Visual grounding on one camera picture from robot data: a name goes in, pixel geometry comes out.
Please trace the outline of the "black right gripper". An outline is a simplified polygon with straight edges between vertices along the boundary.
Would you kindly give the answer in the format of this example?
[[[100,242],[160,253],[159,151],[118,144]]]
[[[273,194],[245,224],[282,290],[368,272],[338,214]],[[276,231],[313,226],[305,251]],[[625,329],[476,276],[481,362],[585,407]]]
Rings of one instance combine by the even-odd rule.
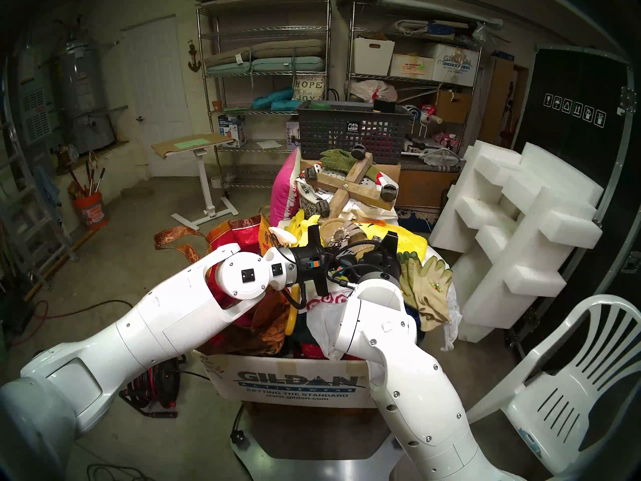
[[[401,266],[397,257],[398,235],[389,231],[371,245],[354,246],[347,249],[349,281],[359,283],[371,278],[388,280],[400,286]]]

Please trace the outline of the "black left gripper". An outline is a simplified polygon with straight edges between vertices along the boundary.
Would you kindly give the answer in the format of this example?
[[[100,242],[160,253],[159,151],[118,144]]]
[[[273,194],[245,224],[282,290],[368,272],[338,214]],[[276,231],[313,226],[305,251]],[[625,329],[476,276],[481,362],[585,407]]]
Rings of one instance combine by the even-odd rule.
[[[350,251],[326,251],[321,241],[319,225],[308,227],[308,242],[304,246],[293,247],[293,260],[295,263],[295,281],[302,287],[304,282],[312,281],[316,293],[320,297],[329,294],[327,272],[342,271],[348,267],[347,260],[338,260]]]

